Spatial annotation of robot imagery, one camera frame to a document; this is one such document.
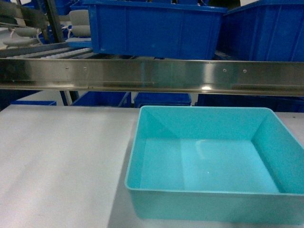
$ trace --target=plastic crate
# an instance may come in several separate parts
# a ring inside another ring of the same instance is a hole
[[[56,101],[12,101],[11,105],[50,105],[56,106]]]
[[[134,107],[140,108],[144,105],[190,106],[191,96],[173,93],[138,93],[134,98]]]
[[[303,224],[303,180],[270,109],[144,106],[125,185],[144,219]]]
[[[96,53],[212,59],[225,8],[84,0]]]
[[[240,60],[304,61],[304,1],[259,0],[223,17],[219,51]]]
[[[71,10],[88,10],[88,6],[85,6],[82,4],[82,1],[78,1],[76,3],[74,3],[73,5],[71,5]]]
[[[288,96],[202,95],[197,106],[265,107],[274,112],[304,112],[304,99]]]
[[[72,106],[111,106],[129,108],[131,93],[129,92],[87,92],[74,101]]]
[[[65,6],[57,6],[58,15],[67,15],[71,11],[71,3],[66,4]]]

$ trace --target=metal frame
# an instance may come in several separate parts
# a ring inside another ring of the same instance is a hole
[[[0,59],[0,88],[304,96],[304,63]]]
[[[35,28],[40,28],[41,30],[47,29],[47,18],[39,10],[30,9],[20,5],[12,4],[10,2],[5,2],[0,0],[0,15],[9,18],[23,19],[25,24],[13,24],[13,27],[24,27],[30,26]]]

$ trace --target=blue plastic crate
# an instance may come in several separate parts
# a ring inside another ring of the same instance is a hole
[[[57,6],[58,15],[67,15],[71,11],[71,3],[68,3],[64,6]]]
[[[96,53],[212,59],[225,8],[85,0]]]
[[[49,105],[56,106],[56,101],[12,101],[11,105]]]
[[[274,112],[304,112],[304,99],[284,96],[203,95],[197,106],[265,107]]]
[[[191,96],[174,93],[138,93],[134,98],[134,107],[140,108],[144,105],[190,106]]]
[[[83,5],[82,1],[78,1],[76,3],[74,3],[73,5],[71,5],[71,10],[88,10],[88,6],[87,5]]]
[[[74,101],[72,106],[111,106],[129,108],[130,92],[87,92]]]
[[[240,60],[304,61],[304,1],[259,0],[223,17],[218,50]]]
[[[304,223],[304,148],[266,108],[141,108],[125,185],[144,219]]]

